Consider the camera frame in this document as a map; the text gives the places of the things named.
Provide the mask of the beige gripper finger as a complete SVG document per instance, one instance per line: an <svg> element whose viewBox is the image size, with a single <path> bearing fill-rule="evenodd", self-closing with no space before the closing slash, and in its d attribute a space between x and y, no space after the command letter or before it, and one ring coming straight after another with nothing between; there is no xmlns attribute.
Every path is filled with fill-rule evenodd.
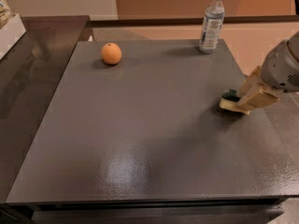
<svg viewBox="0 0 299 224"><path fill-rule="evenodd" d="M237 90L238 97L250 97L253 96L262 87L261 85L261 67L257 66L246 77L245 82Z"/></svg>
<svg viewBox="0 0 299 224"><path fill-rule="evenodd" d="M245 110L253 110L278 102L280 90L263 84L255 84L252 86L242 86L237 91L237 96L240 98L237 102L238 107Z"/></svg>

